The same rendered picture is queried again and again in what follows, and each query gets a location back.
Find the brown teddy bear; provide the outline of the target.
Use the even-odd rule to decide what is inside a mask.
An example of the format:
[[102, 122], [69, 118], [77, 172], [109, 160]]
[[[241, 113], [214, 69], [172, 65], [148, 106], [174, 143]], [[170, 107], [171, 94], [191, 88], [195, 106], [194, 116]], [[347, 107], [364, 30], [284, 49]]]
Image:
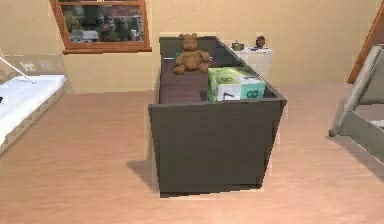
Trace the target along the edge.
[[198, 49], [197, 34], [180, 34], [181, 46], [183, 52], [175, 60], [173, 73], [183, 75], [186, 71], [201, 71], [208, 73], [210, 54]]

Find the green toy box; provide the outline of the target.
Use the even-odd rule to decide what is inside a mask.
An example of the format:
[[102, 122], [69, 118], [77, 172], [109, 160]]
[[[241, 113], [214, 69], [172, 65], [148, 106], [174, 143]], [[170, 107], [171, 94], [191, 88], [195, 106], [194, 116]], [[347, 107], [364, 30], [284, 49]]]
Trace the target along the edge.
[[245, 67], [208, 69], [207, 97], [209, 101], [262, 98], [266, 81]]

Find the grey green chair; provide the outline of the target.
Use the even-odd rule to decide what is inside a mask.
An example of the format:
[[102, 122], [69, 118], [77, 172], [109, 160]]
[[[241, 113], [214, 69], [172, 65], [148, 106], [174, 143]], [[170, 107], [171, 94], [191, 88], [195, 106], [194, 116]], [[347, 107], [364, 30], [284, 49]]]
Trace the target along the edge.
[[329, 136], [349, 136], [384, 163], [384, 45], [371, 48]]

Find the brown wooden door frame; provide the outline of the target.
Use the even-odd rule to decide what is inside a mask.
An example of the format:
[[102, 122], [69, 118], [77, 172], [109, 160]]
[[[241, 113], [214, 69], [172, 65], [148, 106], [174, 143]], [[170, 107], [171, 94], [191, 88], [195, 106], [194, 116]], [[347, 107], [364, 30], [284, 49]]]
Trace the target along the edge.
[[381, 0], [380, 8], [347, 80], [348, 84], [355, 83], [371, 47], [375, 45], [384, 45], [384, 0]]

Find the wooden framed window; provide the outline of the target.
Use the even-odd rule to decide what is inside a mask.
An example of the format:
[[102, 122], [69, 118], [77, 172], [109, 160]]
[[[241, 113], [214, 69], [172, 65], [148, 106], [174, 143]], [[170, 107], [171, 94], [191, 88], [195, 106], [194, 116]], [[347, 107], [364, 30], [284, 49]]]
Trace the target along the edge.
[[49, 0], [65, 55], [151, 52], [146, 0]]

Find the dark grey bed frame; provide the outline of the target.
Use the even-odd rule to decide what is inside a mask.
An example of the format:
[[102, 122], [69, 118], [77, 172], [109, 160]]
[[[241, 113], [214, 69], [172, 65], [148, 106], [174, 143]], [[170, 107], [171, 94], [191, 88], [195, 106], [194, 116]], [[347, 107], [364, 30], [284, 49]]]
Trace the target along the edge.
[[258, 189], [287, 99], [267, 85], [260, 99], [211, 102], [208, 77], [175, 75], [177, 37], [161, 37], [158, 102], [148, 106], [162, 197]]

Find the white bed with beige frame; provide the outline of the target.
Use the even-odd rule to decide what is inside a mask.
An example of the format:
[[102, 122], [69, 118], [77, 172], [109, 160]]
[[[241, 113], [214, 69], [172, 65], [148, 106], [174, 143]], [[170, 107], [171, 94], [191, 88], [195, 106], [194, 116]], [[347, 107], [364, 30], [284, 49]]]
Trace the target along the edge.
[[71, 84], [60, 54], [6, 55], [14, 71], [0, 78], [0, 155], [64, 94]]

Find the white nightstand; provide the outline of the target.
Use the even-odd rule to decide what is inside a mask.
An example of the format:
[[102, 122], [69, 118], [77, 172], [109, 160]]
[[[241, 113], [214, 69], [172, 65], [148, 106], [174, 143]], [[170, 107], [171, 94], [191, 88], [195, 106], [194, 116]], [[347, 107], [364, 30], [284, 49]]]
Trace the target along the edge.
[[274, 55], [272, 49], [246, 47], [243, 50], [235, 51], [235, 54], [261, 77], [267, 78], [270, 74]]

